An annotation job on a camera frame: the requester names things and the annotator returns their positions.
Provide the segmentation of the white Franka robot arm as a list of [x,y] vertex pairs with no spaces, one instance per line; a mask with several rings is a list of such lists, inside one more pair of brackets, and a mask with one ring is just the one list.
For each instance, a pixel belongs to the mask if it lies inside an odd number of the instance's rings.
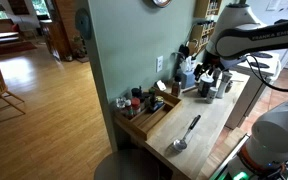
[[[288,48],[288,20],[265,25],[247,4],[229,4],[220,14],[204,60],[195,69],[200,77],[227,60],[245,58],[249,53]],[[261,115],[252,135],[227,164],[233,180],[277,180],[288,161],[288,101]]]

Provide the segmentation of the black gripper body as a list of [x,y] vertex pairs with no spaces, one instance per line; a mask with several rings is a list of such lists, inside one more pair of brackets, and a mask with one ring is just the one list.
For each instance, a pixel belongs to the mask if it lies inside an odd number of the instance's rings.
[[213,67],[218,67],[220,64],[220,57],[211,53],[206,53],[203,56],[201,64],[198,64],[194,70],[195,79],[199,80],[201,75]]

